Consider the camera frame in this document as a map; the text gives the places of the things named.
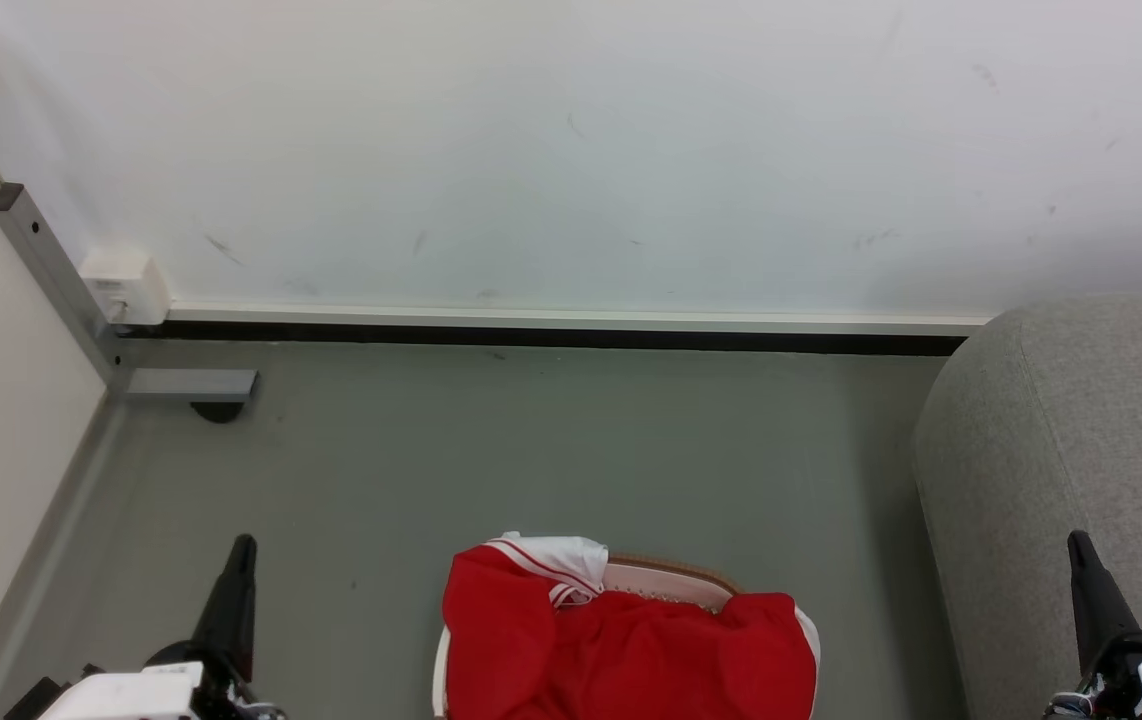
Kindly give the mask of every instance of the metal foot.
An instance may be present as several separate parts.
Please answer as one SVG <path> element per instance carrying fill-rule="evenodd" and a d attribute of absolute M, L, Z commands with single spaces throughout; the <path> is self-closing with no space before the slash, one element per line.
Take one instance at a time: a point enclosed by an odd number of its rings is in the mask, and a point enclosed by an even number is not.
<path fill-rule="evenodd" d="M 202 419 L 232 423 L 251 401 L 256 370 L 196 370 L 138 368 L 127 386 L 132 400 L 188 402 Z"/>
<path fill-rule="evenodd" d="M 202 419 L 223 425 L 232 423 L 242 414 L 246 402 L 190 402 L 193 411 L 202 416 Z"/>

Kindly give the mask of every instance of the white stripe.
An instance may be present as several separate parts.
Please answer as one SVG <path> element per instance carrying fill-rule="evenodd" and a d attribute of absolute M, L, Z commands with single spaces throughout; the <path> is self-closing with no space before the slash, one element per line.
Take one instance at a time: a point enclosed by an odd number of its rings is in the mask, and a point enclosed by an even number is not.
<path fill-rule="evenodd" d="M 568 592 L 569 589 L 571 589 L 571 585 L 566 583 L 553 585 L 553 589 L 549 591 L 549 602 L 553 602 L 553 606 L 557 607 L 558 600 L 562 600 L 562 598 L 558 598 L 558 594 Z"/>
<path fill-rule="evenodd" d="M 558 595 L 556 598 L 553 598 L 553 607 L 562 607 L 563 605 L 566 605 L 566 599 L 576 593 L 576 589 L 571 587 L 571 585 L 558 585 L 558 587 L 562 590 L 558 591 Z"/>
<path fill-rule="evenodd" d="M 540 568 L 539 565 L 533 565 L 530 560 L 526 560 L 525 555 L 515 550 L 510 544 L 502 542 L 490 541 L 486 544 L 488 547 L 494 547 L 494 550 L 504 552 L 505 557 L 508 557 L 513 561 L 513 565 L 518 566 L 518 568 L 526 570 L 526 573 L 539 575 L 539 577 L 548 578 L 557 583 L 565 583 L 566 578 L 576 581 L 576 585 L 571 585 L 572 589 L 584 592 L 587 597 L 597 597 L 597 593 L 593 592 L 592 585 L 586 582 L 585 578 L 577 577 L 573 573 L 562 571 L 557 575 L 550 574 L 548 570 Z"/>
<path fill-rule="evenodd" d="M 590 600 L 593 600 L 593 598 L 586 595 L 584 592 L 577 591 L 574 587 L 571 587 L 571 592 L 566 593 L 566 598 L 562 601 L 562 605 L 589 605 Z"/>

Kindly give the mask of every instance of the metal bracket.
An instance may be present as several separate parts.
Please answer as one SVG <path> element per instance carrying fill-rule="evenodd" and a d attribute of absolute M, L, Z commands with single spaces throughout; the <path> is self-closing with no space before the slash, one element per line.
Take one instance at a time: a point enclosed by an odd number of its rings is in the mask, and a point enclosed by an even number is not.
<path fill-rule="evenodd" d="M 126 352 L 128 343 L 104 318 L 23 184 L 1 184 L 0 227 L 110 393 L 129 400 L 190 402 L 215 423 L 232 421 L 251 400 L 259 378 L 256 370 L 135 368 Z"/>
<path fill-rule="evenodd" d="M 242 413 L 259 377 L 256 370 L 138 368 L 126 394 L 135 400 L 188 402 L 202 418 L 224 424 Z"/>

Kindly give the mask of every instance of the wall stain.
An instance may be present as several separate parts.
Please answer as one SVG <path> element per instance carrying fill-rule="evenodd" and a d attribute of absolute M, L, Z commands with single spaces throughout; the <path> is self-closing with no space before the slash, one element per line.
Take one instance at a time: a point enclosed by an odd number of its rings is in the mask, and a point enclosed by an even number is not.
<path fill-rule="evenodd" d="M 891 15 L 891 23 L 887 23 L 886 32 L 882 33 L 882 42 L 878 45 L 877 58 L 886 58 L 892 47 L 895 47 L 895 38 L 900 37 L 900 24 L 904 23 L 904 8 L 896 8 Z"/>
<path fill-rule="evenodd" d="M 233 249 L 232 247 L 228 247 L 228 243 L 215 240 L 215 238 L 211 237 L 210 233 L 204 232 L 202 233 L 202 237 L 211 247 L 214 247 L 216 251 L 219 253 L 219 255 L 224 255 L 225 258 L 228 258 L 230 261 L 233 261 L 234 264 L 241 265 L 243 266 L 243 269 L 246 269 L 247 266 L 246 263 L 243 263 L 241 259 L 238 259 L 238 256 L 233 254 Z"/>
<path fill-rule="evenodd" d="M 576 120 L 571 119 L 571 115 L 573 114 L 574 113 L 566 113 L 566 127 L 571 128 L 571 133 L 576 133 L 576 135 L 580 137 L 580 141 L 589 142 L 589 138 L 584 136 L 584 133 L 580 131 L 580 128 L 576 127 Z"/>
<path fill-rule="evenodd" d="M 972 65 L 972 72 L 978 74 L 978 77 L 981 78 L 986 85 L 992 87 L 994 91 L 997 93 L 997 78 L 994 77 L 994 73 L 991 72 L 990 69 L 984 67 L 984 65 L 981 65 L 979 63 L 975 63 L 974 65 Z"/>
<path fill-rule="evenodd" d="M 872 245 L 874 242 L 877 242 L 879 240 L 887 240 L 887 238 L 895 238 L 895 237 L 900 237 L 900 231 L 896 231 L 896 229 L 894 229 L 894 227 L 886 227 L 886 229 L 884 229 L 879 233 L 872 233 L 871 235 L 866 237 L 864 238 L 864 246 L 869 246 L 869 245 Z M 859 240 L 855 240 L 855 249 L 856 250 L 860 249 L 860 241 Z"/>

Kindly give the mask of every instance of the black baseboard strip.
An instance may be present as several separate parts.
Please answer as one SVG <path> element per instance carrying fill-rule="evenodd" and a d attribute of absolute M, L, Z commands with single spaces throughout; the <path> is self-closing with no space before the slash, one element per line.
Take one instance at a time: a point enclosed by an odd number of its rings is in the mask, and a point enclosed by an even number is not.
<path fill-rule="evenodd" d="M 948 357 L 964 337 L 874 334 L 572 331 L 528 328 L 426 328 L 415 325 L 168 322 L 131 328 L 124 337 L 153 341 L 384 342 L 415 345 L 507 345 L 734 352 L 818 352 L 833 355 Z"/>

